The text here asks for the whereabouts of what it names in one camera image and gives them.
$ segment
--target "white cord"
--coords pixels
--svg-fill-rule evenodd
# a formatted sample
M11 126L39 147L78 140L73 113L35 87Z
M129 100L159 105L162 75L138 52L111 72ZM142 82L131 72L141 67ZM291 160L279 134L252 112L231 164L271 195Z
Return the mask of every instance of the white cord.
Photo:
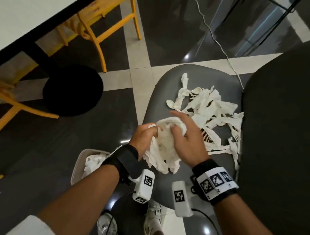
M235 74L237 75L237 77L238 77L238 79L239 79L239 82L240 82L240 84L241 84L242 88L244 89L244 87L243 87L243 85L242 85L241 78L240 78L239 74L235 71L235 69L234 69L233 65L231 64L231 62L230 62L230 60L229 60L229 58L228 58L227 54L224 52L224 50L223 50L223 48L222 48L221 44L219 44L219 42L218 42L218 41L216 41L216 40L214 39L214 37L213 37L213 33L212 33L212 31L211 31L210 27L206 24L206 21L205 21L205 16L204 16L204 14L202 14L202 13L201 13L201 11L200 11L198 1L197 1L197 0L195 0L195 2L197 3L197 7L198 7L199 14L200 14L200 15L202 16L202 18L203 18L203 23L205 23L205 25L206 25L206 26L208 27L208 29L210 30L211 37L212 37L213 41L215 41L215 42L219 45L219 47L221 48L222 52L225 54L225 56L226 56L226 58L227 58L227 60L228 60L228 63L229 63L229 65L230 65L230 67L233 69L233 71L234 71L234 72L235 72Z

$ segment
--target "plastic bin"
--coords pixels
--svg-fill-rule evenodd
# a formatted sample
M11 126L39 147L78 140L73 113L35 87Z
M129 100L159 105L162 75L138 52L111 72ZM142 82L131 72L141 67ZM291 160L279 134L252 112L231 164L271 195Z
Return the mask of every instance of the plastic bin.
M80 153L77 159L77 162L75 163L72 176L71 176L71 185L74 185L76 182L83 179L86 158L94 154L106 154L107 156L110 153L106 151L96 150L96 149L84 149Z

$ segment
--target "black cable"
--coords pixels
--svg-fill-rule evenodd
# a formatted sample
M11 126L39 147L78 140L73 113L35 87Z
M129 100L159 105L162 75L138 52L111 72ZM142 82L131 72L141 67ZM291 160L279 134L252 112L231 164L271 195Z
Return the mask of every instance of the black cable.
M135 191L131 191L131 192L127 193L125 196L123 196L123 199L125 199L125 197L127 197L128 195L130 195L130 194L132 194L132 193L134 193L134 192L135 192ZM108 235L108 232L109 232L109 229L110 229L110 226L111 226L111 223L112 223L113 218L114 218L114 216L112 215L112 218L111 218L111 220L110 220L108 229L107 229L107 231L105 232L106 235Z
M213 221L211 220L211 218L210 218L209 216L207 216L205 213L203 213L202 211L197 210L197 209L195 209L195 208L192 208L192 211L200 212L200 213L203 214L205 217L207 217L208 220L209 220L209 221L211 222L211 224L213 225L213 227L215 228L216 233L219 235L219 232L217 231L217 228L216 228L215 224L213 223Z

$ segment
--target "yellow chair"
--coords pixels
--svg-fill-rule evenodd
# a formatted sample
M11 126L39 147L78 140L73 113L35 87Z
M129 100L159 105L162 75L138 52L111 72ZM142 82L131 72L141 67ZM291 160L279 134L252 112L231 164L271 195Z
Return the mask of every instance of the yellow chair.
M108 36L113 34L116 30L124 26L129 20L133 19L137 37L139 40L141 40L141 35L139 32L138 22L137 22L137 14L135 10L135 0L130 0L131 3L131 9L132 13L126 16L121 21L117 22L115 25L113 25L111 28L109 28L107 31L102 33L100 36L96 37L94 32L92 31L90 27L90 22L98 17L102 16L105 17L107 13L109 13L112 9L117 7L121 4L124 0L96 0L93 3L91 3L89 6L72 16L69 20L65 21L63 23L64 26L68 27L75 33L81 35L86 40L91 40L95 44L95 47L99 53L99 58L101 61L101 67L103 72L107 71L104 56L102 53L102 50L100 48L99 43L105 40ZM57 27L59 34L61 35L64 45L68 45L68 42L64 38L64 33L60 26Z
M58 115L52 113L46 113L37 109L33 109L29 106L21 104L16 101L13 95L10 93L9 89L14 88L13 85L7 84L0 81L0 100L4 100L5 102L13 105L13 107L7 111L6 114L0 118L0 130L20 111L24 110L39 116L47 117L47 118L59 118Z

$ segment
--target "tissue in bin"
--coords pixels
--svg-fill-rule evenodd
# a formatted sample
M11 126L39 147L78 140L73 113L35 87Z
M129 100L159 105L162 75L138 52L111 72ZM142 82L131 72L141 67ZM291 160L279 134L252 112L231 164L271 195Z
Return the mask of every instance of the tissue in bin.
M82 179L88 176L93 171L97 170L106 158L107 158L107 155L103 153L88 156L86 158L84 174L82 176Z

